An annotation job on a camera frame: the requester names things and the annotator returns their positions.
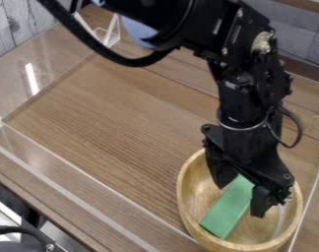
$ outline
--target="wooden table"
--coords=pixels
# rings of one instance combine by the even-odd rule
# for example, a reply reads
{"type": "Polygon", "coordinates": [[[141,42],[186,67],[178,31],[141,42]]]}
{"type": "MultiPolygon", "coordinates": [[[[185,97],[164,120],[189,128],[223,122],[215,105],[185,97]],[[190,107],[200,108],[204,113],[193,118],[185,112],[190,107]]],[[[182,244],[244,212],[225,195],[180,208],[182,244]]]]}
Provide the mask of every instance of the wooden table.
{"type": "MultiPolygon", "coordinates": [[[[91,26],[110,18],[94,7],[83,14],[91,26]]],[[[98,55],[85,57],[87,49],[55,27],[0,59],[0,69],[23,59],[26,46],[50,39],[43,60],[54,62],[51,68],[59,61],[69,64],[65,47],[77,48],[83,60],[75,57],[81,63],[61,77],[54,69],[53,85],[5,119],[2,184],[95,251],[201,251],[181,223],[176,182],[201,148],[200,125],[215,121],[219,106],[204,63],[182,50],[148,69],[129,69],[98,55]],[[66,44],[57,35],[67,37],[66,44]]],[[[126,36],[117,50],[144,53],[126,36]]],[[[307,135],[296,149],[280,148],[280,155],[307,201],[319,173],[319,84],[296,76],[288,106],[307,135]]],[[[284,138],[293,136],[285,121],[284,138]]],[[[319,213],[305,219],[295,251],[319,251],[318,220],[319,213]]]]}

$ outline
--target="green sponge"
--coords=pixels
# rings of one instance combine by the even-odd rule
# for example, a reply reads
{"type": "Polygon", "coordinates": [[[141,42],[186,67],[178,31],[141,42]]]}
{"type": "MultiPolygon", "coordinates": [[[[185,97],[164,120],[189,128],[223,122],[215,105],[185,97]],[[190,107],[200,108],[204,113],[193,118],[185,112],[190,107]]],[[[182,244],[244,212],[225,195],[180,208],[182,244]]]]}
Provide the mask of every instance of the green sponge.
{"type": "Polygon", "coordinates": [[[255,184],[239,175],[200,223],[223,240],[249,209],[253,187],[255,184]]]}

